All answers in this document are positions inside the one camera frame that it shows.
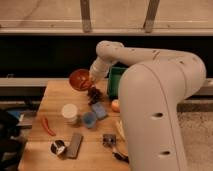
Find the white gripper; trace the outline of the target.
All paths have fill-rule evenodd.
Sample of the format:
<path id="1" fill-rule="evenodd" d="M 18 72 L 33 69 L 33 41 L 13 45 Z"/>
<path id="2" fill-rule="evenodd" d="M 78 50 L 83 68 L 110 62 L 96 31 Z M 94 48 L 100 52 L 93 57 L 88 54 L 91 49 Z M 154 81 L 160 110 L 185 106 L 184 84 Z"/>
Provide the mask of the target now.
<path id="1" fill-rule="evenodd" d="M 109 69 L 115 64 L 114 61 L 105 61 L 100 57 L 92 63 L 89 70 L 89 78 L 92 82 L 99 82 L 107 76 Z"/>

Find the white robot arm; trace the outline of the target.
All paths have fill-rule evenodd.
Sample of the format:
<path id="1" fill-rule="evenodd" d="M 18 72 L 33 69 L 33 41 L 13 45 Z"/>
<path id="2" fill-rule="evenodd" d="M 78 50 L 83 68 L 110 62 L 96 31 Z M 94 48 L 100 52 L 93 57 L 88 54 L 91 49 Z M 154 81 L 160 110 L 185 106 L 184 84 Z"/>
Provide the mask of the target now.
<path id="1" fill-rule="evenodd" d="M 90 78 L 97 82 L 117 63 L 128 66 L 118 88 L 131 171 L 188 171 L 177 104 L 196 93 L 206 68 L 193 53 L 128 48 L 101 41 Z"/>

